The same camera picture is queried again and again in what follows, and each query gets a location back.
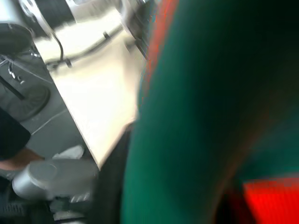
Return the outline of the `green cloth with red trim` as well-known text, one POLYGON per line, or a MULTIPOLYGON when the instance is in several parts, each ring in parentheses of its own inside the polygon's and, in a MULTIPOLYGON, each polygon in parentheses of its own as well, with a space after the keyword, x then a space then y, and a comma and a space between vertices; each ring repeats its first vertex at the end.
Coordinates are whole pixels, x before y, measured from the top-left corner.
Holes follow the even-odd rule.
POLYGON ((299 224, 299 0, 158 0, 121 224, 299 224))

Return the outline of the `white shoe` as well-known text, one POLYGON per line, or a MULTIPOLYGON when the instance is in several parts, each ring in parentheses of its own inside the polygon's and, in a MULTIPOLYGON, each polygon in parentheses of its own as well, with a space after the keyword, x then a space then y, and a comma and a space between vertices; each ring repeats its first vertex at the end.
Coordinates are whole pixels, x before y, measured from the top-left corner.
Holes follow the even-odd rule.
POLYGON ((53 159, 80 159, 85 150, 81 145, 76 145, 74 147, 68 148, 61 153, 55 154, 53 159))

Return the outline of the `black office chair base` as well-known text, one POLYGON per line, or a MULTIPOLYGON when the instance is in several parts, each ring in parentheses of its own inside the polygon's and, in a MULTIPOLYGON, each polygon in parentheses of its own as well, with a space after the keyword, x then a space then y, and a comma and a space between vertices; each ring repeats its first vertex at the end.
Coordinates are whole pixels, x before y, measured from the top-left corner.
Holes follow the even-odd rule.
MULTIPOLYGON (((25 80, 13 70, 15 59, 22 53, 39 57, 36 52, 28 50, 31 46, 32 36, 27 28, 10 22, 0 22, 0 59, 3 59, 2 64, 7 64, 11 78, 20 85, 24 84, 25 80)), ((2 76, 0 84, 15 95, 7 105, 7 112, 19 122, 36 116, 49 102, 50 89, 44 85, 33 85, 21 93, 2 76)))

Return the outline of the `person in black clothes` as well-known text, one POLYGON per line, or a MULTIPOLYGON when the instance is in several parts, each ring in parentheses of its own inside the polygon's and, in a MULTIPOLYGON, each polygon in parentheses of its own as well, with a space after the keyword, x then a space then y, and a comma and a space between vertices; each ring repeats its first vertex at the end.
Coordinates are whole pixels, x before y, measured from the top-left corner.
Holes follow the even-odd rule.
POLYGON ((44 158, 27 148, 30 132, 0 108, 0 169, 21 170, 44 158))

